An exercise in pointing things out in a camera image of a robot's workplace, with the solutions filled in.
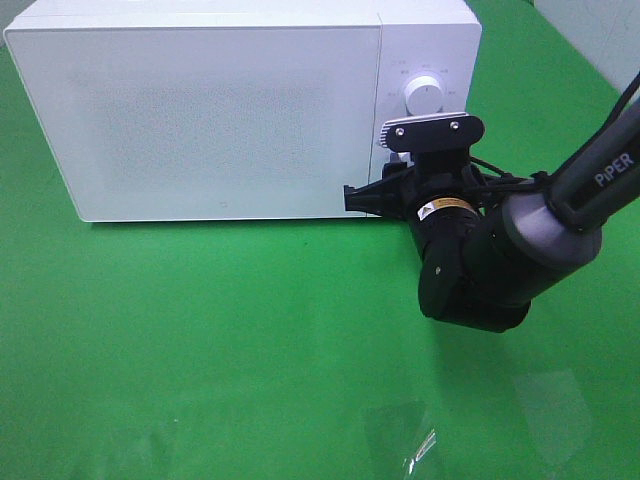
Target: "microwave control knob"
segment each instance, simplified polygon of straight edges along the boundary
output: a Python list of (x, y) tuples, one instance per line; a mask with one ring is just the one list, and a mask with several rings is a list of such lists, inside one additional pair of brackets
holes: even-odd
[(429, 115), (442, 109), (444, 94), (440, 82), (430, 76), (414, 78), (404, 89), (404, 101), (410, 115)]

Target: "green surface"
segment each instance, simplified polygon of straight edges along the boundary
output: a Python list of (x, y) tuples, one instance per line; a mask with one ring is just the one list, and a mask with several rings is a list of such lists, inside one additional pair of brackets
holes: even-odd
[[(553, 169), (616, 93), (538, 13), (484, 24), (474, 153)], [(383, 220), (89, 225), (0, 50), (0, 478), (640, 477), (640, 205), (503, 335), (421, 317)]]

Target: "control panel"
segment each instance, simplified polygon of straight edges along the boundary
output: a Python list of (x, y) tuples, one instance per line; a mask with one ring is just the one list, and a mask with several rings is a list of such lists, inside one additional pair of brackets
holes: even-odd
[(466, 110), (480, 35), (477, 23), (383, 26), (370, 182), (389, 161), (377, 143), (384, 122)]

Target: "robotic arm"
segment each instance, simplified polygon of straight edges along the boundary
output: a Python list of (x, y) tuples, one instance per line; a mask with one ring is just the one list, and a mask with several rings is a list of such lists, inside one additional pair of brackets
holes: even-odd
[(592, 261), (601, 226), (640, 196), (640, 100), (623, 112), (639, 85), (640, 74), (556, 172), (530, 179), (470, 155), (484, 133), (477, 117), (386, 122), (380, 143), (394, 153), (382, 180), (345, 186), (345, 208), (409, 224), (423, 262), (425, 316), (504, 332), (524, 320), (535, 296)]

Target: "green tabletop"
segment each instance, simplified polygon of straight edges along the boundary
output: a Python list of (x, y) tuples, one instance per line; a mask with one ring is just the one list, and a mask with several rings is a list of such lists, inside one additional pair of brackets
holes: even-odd
[[(470, 3), (474, 154), (553, 170), (617, 94)], [(639, 220), (514, 330), (434, 322), (402, 223), (82, 223), (0, 50), (0, 478), (640, 478)]]

